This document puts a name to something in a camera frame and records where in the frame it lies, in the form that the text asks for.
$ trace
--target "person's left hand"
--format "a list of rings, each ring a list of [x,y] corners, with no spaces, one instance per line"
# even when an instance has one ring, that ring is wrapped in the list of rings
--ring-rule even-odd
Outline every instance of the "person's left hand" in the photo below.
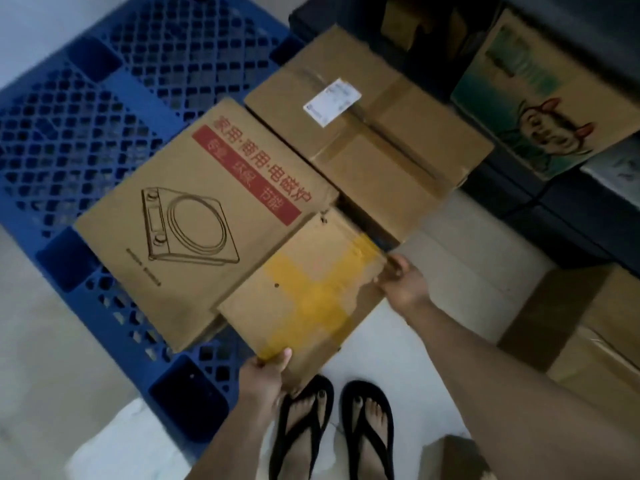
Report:
[[[268,363],[258,357],[247,360],[240,368],[238,402],[252,403],[261,411],[274,413],[282,392],[282,371],[291,359],[291,349],[284,349]]]

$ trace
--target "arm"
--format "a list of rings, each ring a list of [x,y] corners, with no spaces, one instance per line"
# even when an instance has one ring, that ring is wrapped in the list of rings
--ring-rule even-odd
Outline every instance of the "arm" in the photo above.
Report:
[[[455,322],[407,259],[378,279],[429,357],[499,480],[631,479],[640,444],[596,409]]]
[[[281,373],[291,359],[286,349],[276,361],[247,361],[240,369],[236,407],[222,423],[186,480],[254,480],[262,439],[281,395]]]

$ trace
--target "person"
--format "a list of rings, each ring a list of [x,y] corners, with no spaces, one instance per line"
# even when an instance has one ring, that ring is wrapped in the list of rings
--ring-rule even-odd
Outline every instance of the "person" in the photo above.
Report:
[[[391,307],[422,339],[496,478],[640,477],[640,444],[635,437],[578,396],[455,322],[433,304],[427,282],[406,258],[391,255],[390,260],[394,268],[376,281]],[[237,405],[189,480],[255,478],[262,439],[281,397],[280,373],[290,358],[287,349],[270,363],[254,359],[241,368]],[[316,377],[321,379],[312,381],[311,393],[307,387],[295,398],[283,400],[270,480],[306,480],[311,475],[318,435],[324,431],[332,401],[330,383]],[[367,383],[342,394],[350,477],[393,480],[391,411],[375,387],[363,389],[362,384]],[[369,395],[366,399],[358,395],[363,390]]]

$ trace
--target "cartoon face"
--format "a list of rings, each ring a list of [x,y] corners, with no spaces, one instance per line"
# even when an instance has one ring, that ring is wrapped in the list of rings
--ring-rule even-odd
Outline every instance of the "cartoon face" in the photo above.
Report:
[[[520,133],[548,155],[573,155],[584,149],[584,139],[594,123],[577,127],[567,117],[556,112],[559,98],[549,99],[540,106],[525,108],[520,113]]]

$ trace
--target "hand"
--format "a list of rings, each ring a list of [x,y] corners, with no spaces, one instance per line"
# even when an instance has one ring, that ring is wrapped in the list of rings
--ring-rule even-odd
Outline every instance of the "hand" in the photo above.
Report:
[[[247,360],[240,368],[238,402],[250,403],[261,412],[273,414],[282,393],[282,371],[291,359],[291,349],[264,363],[258,357]]]
[[[387,295],[391,308],[409,322],[407,315],[416,305],[431,304],[429,287],[422,273],[407,258],[389,254],[389,259],[392,263],[385,266],[374,282]]]

